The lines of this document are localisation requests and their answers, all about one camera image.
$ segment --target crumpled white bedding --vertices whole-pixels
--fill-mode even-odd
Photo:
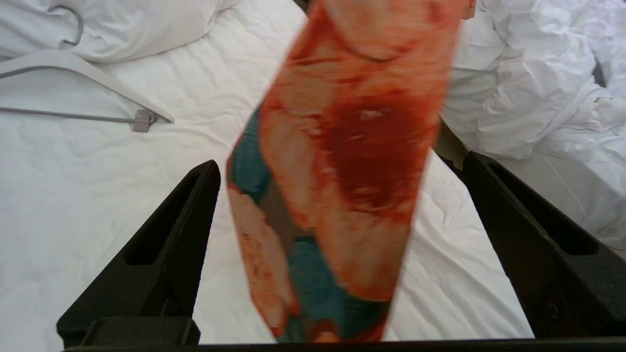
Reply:
[[[460,38],[446,124],[626,250],[626,3],[483,0]]]
[[[59,351],[56,320],[194,166],[230,147],[304,19],[291,0],[241,0],[202,39],[102,70],[175,118],[121,123],[0,113],[0,351]],[[133,116],[82,77],[0,81],[0,105]],[[465,186],[429,161],[387,339],[532,332]],[[218,198],[194,320],[202,343],[272,338],[249,300],[227,197]]]

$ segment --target orange and teal fabric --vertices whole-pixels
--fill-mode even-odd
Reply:
[[[250,298],[277,341],[382,338],[468,3],[310,9],[227,166]]]

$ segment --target hanger hook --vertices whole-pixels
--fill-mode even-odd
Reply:
[[[55,9],[66,9],[69,12],[73,13],[76,18],[78,18],[78,33],[76,33],[76,41],[69,41],[69,40],[62,40],[59,44],[59,49],[63,49],[63,44],[68,43],[68,44],[72,44],[73,46],[78,45],[78,43],[80,43],[80,37],[82,37],[83,35],[83,17],[77,13],[76,11],[74,11],[74,9],[72,9],[69,6],[65,6],[65,5],[52,5],[48,8],[48,12],[52,12]]]

